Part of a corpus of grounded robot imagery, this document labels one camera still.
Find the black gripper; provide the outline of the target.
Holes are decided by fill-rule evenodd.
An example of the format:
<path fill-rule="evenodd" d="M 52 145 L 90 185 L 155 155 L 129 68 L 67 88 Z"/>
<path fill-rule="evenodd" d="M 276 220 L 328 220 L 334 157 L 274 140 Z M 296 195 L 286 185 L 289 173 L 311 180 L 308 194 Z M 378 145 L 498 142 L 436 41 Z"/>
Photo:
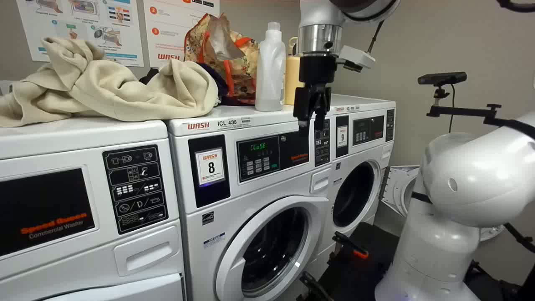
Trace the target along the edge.
<path fill-rule="evenodd" d="M 329 110 L 329 83 L 334 80 L 336 58 L 331 55 L 309 55 L 301 58 L 299 80 L 304 87 L 296 88 L 294 117 L 309 120 L 308 103 L 314 103 L 314 128 L 324 128 L 324 118 Z"/>

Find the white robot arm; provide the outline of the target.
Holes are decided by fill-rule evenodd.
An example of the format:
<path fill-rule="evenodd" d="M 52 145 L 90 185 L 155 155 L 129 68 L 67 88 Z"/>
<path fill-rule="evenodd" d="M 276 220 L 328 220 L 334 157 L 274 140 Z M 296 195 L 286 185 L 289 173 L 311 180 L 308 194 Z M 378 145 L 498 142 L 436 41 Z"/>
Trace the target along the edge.
<path fill-rule="evenodd" d="M 346 20 L 381 21 L 399 0 L 299 0 L 299 80 L 306 95 L 294 115 L 308 123 L 324 115 L 331 98 Z M 535 113 L 483 120 L 495 128 L 480 137 L 451 132 L 433 138 L 420 163 L 408 217 L 394 257 L 374 287 L 374 301 L 480 301 L 465 275 L 480 244 L 480 230 L 510 222 L 535 200 Z"/>

